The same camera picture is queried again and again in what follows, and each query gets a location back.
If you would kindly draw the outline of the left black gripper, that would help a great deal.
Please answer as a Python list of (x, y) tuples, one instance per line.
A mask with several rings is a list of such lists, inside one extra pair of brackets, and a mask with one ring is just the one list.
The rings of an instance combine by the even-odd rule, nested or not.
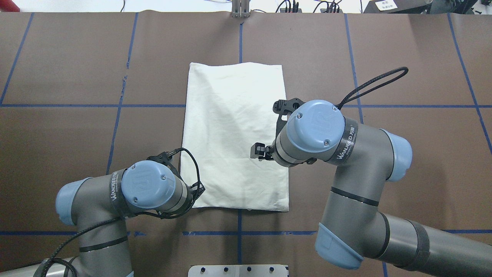
[[(184, 204), (179, 205), (178, 209), (175, 212), (157, 211), (156, 214), (151, 213), (151, 212), (147, 212), (146, 213), (147, 215), (157, 217), (159, 219), (177, 219), (178, 217), (181, 217), (181, 216), (185, 215), (187, 212), (189, 212), (190, 209), (193, 207), (195, 201), (205, 191), (205, 187), (200, 180), (198, 164), (197, 164), (195, 158), (193, 157), (193, 155), (191, 154), (191, 152), (187, 152), (187, 153), (195, 165), (197, 182), (195, 182), (192, 186), (186, 185), (186, 188), (188, 189), (188, 196), (186, 197)], [(179, 180), (183, 180), (180, 173), (176, 169), (176, 167), (174, 165), (172, 165), (172, 157), (176, 154), (178, 154), (178, 152), (162, 152), (162, 153), (155, 155), (155, 156), (149, 156), (146, 159), (160, 163), (162, 165), (165, 165), (167, 168), (169, 168), (171, 170), (171, 172), (174, 175), (176, 175), (179, 178)]]

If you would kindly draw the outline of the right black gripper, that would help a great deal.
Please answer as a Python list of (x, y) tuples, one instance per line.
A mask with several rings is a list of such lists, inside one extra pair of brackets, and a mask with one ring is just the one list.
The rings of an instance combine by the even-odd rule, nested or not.
[[(299, 160), (291, 157), (282, 148), (281, 145), (281, 131), (286, 126), (286, 120), (283, 120), (283, 116), (292, 115), (301, 105), (305, 102), (298, 98), (293, 98), (290, 100), (278, 100), (273, 104), (273, 112), (278, 115), (276, 121), (276, 133), (275, 140), (272, 145), (267, 147), (267, 154), (272, 157), (280, 165), (298, 165), (298, 164), (314, 164), (317, 159), (309, 158), (305, 160)], [(263, 160), (265, 159), (266, 146), (263, 143), (254, 143), (251, 147), (251, 159)]]

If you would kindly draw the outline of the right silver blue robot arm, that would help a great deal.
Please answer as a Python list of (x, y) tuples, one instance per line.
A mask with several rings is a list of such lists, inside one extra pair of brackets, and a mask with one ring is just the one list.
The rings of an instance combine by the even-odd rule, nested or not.
[(343, 116), (341, 108), (325, 100), (278, 100), (273, 143), (251, 147), (252, 159), (287, 168), (316, 161), (337, 167), (315, 241), (318, 255), (349, 270), (370, 258), (438, 277), (490, 277), (491, 245), (378, 210), (384, 184), (401, 180), (411, 166), (411, 144)]

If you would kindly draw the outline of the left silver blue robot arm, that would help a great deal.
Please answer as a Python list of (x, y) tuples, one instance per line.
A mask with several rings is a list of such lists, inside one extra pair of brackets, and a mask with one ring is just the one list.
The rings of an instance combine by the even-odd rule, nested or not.
[(65, 277), (132, 277), (126, 219), (176, 219), (189, 212), (205, 190), (200, 179), (187, 185), (172, 165), (181, 151), (162, 152), (60, 188), (56, 212), (63, 224), (76, 226), (77, 233), (43, 260), (34, 276), (45, 277), (51, 266), (60, 264)]

